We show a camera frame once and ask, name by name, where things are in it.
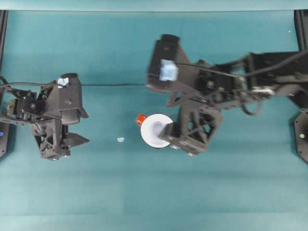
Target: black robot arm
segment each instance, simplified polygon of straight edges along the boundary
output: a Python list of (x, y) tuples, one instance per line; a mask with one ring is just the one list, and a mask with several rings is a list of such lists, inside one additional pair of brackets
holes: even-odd
[[(2, 78), (0, 103), (5, 93), (15, 98), (8, 102), (7, 112), (1, 111), (0, 122), (31, 125), (41, 158), (58, 160), (70, 156), (69, 148), (88, 142), (86, 138), (68, 132), (68, 126), (88, 118), (82, 107), (81, 84), (77, 74), (62, 75), (49, 84), (8, 83)], [(39, 85), (40, 92), (18, 90), (12, 85)]]
[[(159, 134), (171, 147), (189, 155), (205, 152), (221, 124), (222, 109), (240, 107), (253, 116), (263, 100), (279, 96), (288, 97), (303, 112), (308, 110), (308, 51), (250, 53), (226, 64), (204, 60), (192, 64), (179, 40), (163, 35), (156, 42), (147, 73), (147, 88), (170, 92), (167, 107), (180, 106), (177, 121)], [(234, 74), (241, 70), (245, 74)], [(250, 112), (249, 103), (258, 103), (258, 109)]]

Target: green surface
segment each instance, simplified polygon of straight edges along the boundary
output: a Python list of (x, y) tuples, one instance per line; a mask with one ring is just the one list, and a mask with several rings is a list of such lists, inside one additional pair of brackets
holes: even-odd
[[(46, 82), (76, 71), (88, 84), (143, 83), (162, 33), (181, 36), (193, 61), (298, 49), (288, 11), (10, 12), (2, 74)], [(208, 152), (191, 158), (150, 148), (135, 124), (139, 112), (174, 119), (167, 97), (143, 86), (83, 87), (90, 118), (70, 130), (91, 141), (57, 162), (41, 160), (30, 128), (18, 127), (0, 160), (0, 230), (307, 230), (308, 165), (295, 153), (289, 120), (298, 109), (289, 100), (264, 102), (256, 117), (224, 111)]]
[(1, 0), (0, 9), (103, 12), (268, 11), (308, 8), (306, 0)]

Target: wire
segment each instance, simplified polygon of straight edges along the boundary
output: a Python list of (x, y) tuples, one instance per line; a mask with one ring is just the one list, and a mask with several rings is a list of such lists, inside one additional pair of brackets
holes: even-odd
[(259, 69), (257, 71), (253, 71), (253, 72), (250, 72), (250, 73), (247, 73), (244, 75), (244, 77), (250, 77), (250, 76), (255, 76), (255, 75), (259, 75), (259, 74), (262, 74), (262, 73), (265, 73), (265, 72), (269, 72), (269, 71), (273, 71), (273, 70), (276, 70), (276, 69), (279, 69), (291, 62), (293, 62), (294, 60), (304, 56), (308, 54), (308, 50), (304, 50), (304, 51), (301, 51), (295, 55), (292, 55), (291, 57), (281, 61), (280, 63), (277, 63), (273, 66), (270, 66), (270, 67), (266, 67), (266, 68), (262, 68), (262, 69)]
[(145, 86), (144, 83), (119, 83), (119, 84), (82, 84), (83, 87), (125, 87), (125, 86)]
[[(229, 77), (251, 77), (251, 76), (255, 76), (255, 75), (263, 74), (265, 72), (269, 72), (269, 71), (273, 71), (273, 70), (279, 69), (279, 68), (281, 68), (281, 67), (283, 67), (283, 66), (285, 66), (285, 65), (287, 65), (287, 64), (289, 64), (291, 62), (293, 62), (294, 60), (299, 59), (300, 57), (302, 57), (302, 56), (304, 56), (306, 54), (308, 54), (308, 50), (300, 51), (299, 53), (297, 53), (295, 55), (292, 55), (291, 57), (281, 61), (278, 64), (275, 64), (275, 65), (270, 66), (270, 67), (266, 67), (266, 68), (262, 68), (262, 69), (253, 71), (253, 72), (247, 73), (245, 75), (229, 74), (229, 73), (226, 73), (226, 72), (215, 71), (215, 70), (212, 70), (212, 69), (208, 69), (208, 68), (201, 67), (201, 66), (198, 66), (198, 65), (193, 65), (193, 64), (176, 64), (176, 65), (178, 65), (178, 66), (195, 67), (195, 68), (198, 68), (200, 70), (205, 70), (205, 71), (208, 71), (208, 72), (212, 72), (212, 73), (216, 73), (216, 74), (224, 75), (224, 76), (229, 76)], [(227, 64), (233, 64), (233, 63), (236, 64), (236, 63), (238, 63), (238, 61), (234, 61), (234, 62), (227, 63)]]
[(28, 82), (13, 82), (0, 85), (0, 88), (8, 87), (11, 85), (32, 85), (32, 86), (44, 86), (44, 85), (55, 85), (59, 87), (66, 87), (66, 85), (58, 84), (58, 83), (28, 83)]
[(204, 71), (207, 71), (207, 72), (212, 72), (212, 73), (219, 74), (219, 75), (229, 76), (229, 77), (243, 77), (241, 75), (229, 74), (229, 73), (226, 73), (226, 72), (216, 71), (216, 70), (208, 69), (208, 68), (201, 67), (201, 66), (198, 66), (198, 65), (193, 65), (193, 64), (176, 64), (176, 65), (177, 66), (195, 67), (195, 68), (198, 68), (200, 70), (204, 70)]
[(244, 102), (241, 103), (241, 109), (242, 109), (243, 112), (245, 112), (245, 114), (247, 114), (247, 115), (256, 116), (256, 115), (258, 115), (258, 114), (261, 112), (261, 110), (262, 110), (262, 102), (261, 102), (261, 101), (258, 102), (258, 108), (257, 108), (254, 112), (250, 112), (250, 111), (246, 108)]
[(5, 79), (5, 77), (0, 76), (0, 80), (1, 80), (4, 84), (8, 84), (8, 81)]

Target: small blue object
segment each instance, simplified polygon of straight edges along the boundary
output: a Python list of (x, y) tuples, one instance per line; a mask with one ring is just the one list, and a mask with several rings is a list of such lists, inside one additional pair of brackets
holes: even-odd
[(178, 78), (178, 68), (171, 60), (162, 59), (162, 67), (160, 69), (159, 80), (176, 81)]

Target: teal tabletop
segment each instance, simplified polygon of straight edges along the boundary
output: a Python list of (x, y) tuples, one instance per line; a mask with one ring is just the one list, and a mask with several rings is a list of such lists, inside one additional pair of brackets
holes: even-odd
[[(70, 131), (90, 142), (51, 162), (30, 127), (14, 128), (0, 159), (0, 230), (307, 230), (308, 164), (295, 151), (299, 111), (288, 99), (264, 102), (253, 117), (223, 111), (208, 151), (194, 158), (149, 147), (135, 122), (140, 112), (177, 116), (168, 95), (143, 86), (161, 34), (181, 37), (192, 62), (219, 64), (297, 51), (293, 16), (10, 11), (1, 74), (44, 83), (77, 72), (90, 117)], [(139, 86), (104, 86), (122, 83)]]

